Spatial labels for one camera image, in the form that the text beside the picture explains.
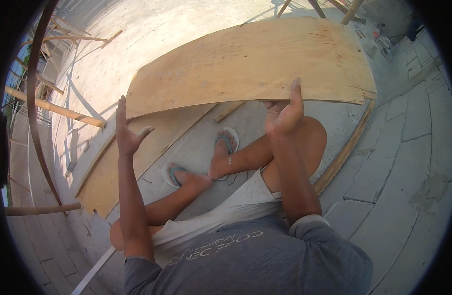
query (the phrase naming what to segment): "plywood sheet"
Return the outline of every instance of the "plywood sheet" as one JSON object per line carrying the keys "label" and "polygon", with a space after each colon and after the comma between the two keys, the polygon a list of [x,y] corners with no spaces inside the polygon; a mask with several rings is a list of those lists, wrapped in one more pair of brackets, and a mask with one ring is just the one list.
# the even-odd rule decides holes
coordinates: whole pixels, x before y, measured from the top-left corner
{"label": "plywood sheet", "polygon": [[[146,115],[131,121],[128,128],[137,133],[148,125],[155,130],[147,136],[134,155],[136,179],[160,157],[182,134],[202,118],[215,104],[193,106],[184,109],[172,109]],[[105,153],[94,159],[94,167],[78,193],[83,208],[89,212],[98,212],[106,218],[119,202],[118,194],[118,146],[112,141]]]}
{"label": "plywood sheet", "polygon": [[204,103],[287,100],[301,77],[305,100],[376,98],[355,32],[309,16],[257,21],[184,44],[142,67],[126,94],[134,118]]}

